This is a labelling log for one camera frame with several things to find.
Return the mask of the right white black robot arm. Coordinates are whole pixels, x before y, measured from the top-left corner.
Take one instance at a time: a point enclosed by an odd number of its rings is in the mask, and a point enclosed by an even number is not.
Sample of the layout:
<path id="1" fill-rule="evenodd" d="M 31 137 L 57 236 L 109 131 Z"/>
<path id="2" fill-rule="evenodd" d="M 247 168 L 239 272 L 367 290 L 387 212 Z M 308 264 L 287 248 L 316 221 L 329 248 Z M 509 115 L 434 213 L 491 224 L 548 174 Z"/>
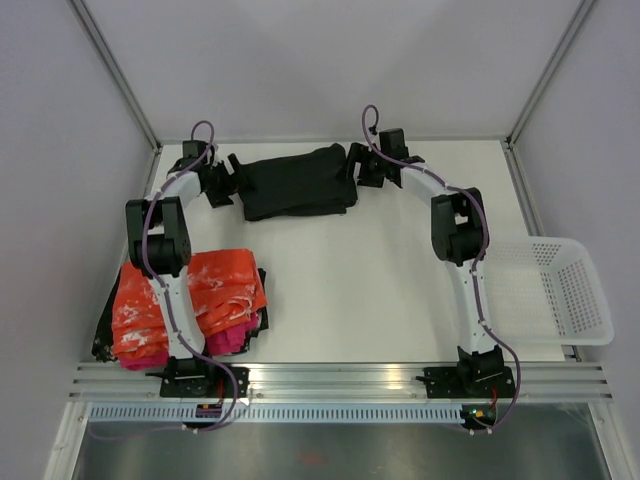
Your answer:
<path id="1" fill-rule="evenodd" d="M 476 188 L 452 185 L 423 159 L 411 157 L 401 129 L 366 127 L 364 138 L 363 144 L 351 145 L 347 156 L 350 170 L 360 166 L 363 185 L 381 187 L 389 180 L 429 208 L 432 249 L 447 268 L 457 307 L 456 384 L 466 395 L 480 395 L 504 368 L 485 308 L 489 233 L 482 195 Z"/>

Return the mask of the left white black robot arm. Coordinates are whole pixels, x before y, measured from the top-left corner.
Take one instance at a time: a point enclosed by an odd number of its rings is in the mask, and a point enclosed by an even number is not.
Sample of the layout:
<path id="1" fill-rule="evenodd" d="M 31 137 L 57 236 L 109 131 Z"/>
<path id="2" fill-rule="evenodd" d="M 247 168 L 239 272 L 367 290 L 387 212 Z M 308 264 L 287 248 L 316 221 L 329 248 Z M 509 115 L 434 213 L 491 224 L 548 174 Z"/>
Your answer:
<path id="1" fill-rule="evenodd" d="M 183 386 L 197 397 L 217 386 L 216 370 L 204 363 L 205 336 L 196 321 L 188 288 L 192 258 L 184 210 L 203 195 L 211 208 L 228 206 L 236 193 L 232 176 L 209 141 L 187 140 L 160 187 L 125 205 L 128 253 L 134 268 L 151 285 L 168 335 L 169 359 L 195 361 L 185 370 Z"/>

